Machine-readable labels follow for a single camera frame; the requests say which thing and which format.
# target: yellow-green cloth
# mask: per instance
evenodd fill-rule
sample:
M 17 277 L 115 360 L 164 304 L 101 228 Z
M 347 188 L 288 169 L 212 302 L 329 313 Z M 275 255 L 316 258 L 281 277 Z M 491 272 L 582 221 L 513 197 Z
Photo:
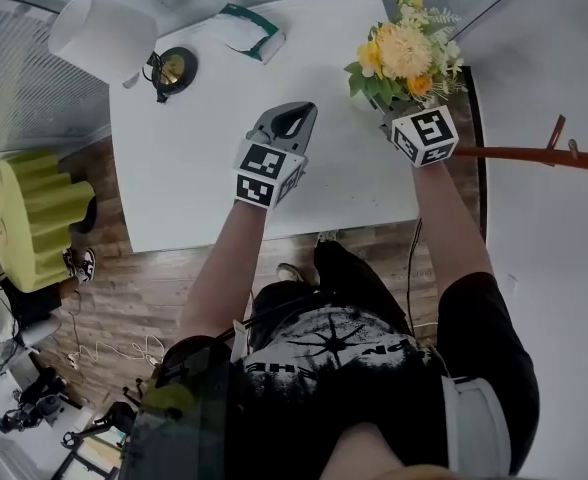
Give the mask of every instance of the yellow-green cloth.
M 58 172 L 51 153 L 0 160 L 0 263 L 14 286 L 29 293 L 68 277 L 69 225 L 85 218 L 93 197 L 89 183 Z

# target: black and white marker cube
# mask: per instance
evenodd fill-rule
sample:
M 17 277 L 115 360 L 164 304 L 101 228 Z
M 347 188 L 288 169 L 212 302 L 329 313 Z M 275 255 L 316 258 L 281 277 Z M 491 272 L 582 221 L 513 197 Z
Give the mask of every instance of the black and white marker cube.
M 306 163 L 305 156 L 241 140 L 234 162 L 236 199 L 274 208 L 298 184 Z
M 450 111 L 443 105 L 395 119 L 389 140 L 421 167 L 452 156 L 458 134 Z

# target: table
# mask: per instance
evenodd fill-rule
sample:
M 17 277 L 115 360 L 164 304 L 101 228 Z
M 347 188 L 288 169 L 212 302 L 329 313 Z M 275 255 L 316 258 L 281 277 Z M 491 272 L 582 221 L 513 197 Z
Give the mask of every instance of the table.
M 287 40 L 262 65 L 211 39 L 199 23 L 159 39 L 156 51 L 190 48 L 193 84 L 155 102 L 151 84 L 110 86 L 114 160 L 134 252 L 213 243 L 233 198 L 239 141 L 266 109 L 308 100 L 318 118 L 309 164 L 268 219 L 280 238 L 415 219 L 410 165 L 378 130 L 380 115 L 349 101 L 343 67 L 370 27 L 386 21 L 381 0 L 282 0 L 253 8 Z
M 58 172 L 56 155 L 0 160 L 0 264 L 16 288 L 29 293 L 68 277 L 69 225 L 83 220 L 93 197 L 89 183 Z

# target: lamp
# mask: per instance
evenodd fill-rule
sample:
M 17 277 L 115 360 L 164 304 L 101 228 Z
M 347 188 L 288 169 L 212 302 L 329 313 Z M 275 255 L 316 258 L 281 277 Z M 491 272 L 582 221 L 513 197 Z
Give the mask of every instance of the lamp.
M 158 37 L 151 16 L 110 0 L 71 0 L 52 26 L 50 53 L 100 78 L 126 87 L 143 76 L 156 89 L 157 101 L 187 88 L 196 75 L 198 61 L 187 48 L 175 47 L 158 55 Z M 152 67 L 151 76 L 144 71 Z

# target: forearm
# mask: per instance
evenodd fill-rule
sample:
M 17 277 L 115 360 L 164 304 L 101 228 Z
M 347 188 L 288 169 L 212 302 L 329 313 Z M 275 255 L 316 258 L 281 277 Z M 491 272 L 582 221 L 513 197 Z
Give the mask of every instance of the forearm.
M 483 237 L 445 164 L 414 169 L 414 186 L 439 294 L 467 274 L 493 273 Z
M 267 211 L 243 202 L 225 225 L 188 294 L 180 338 L 216 336 L 242 320 L 256 272 Z

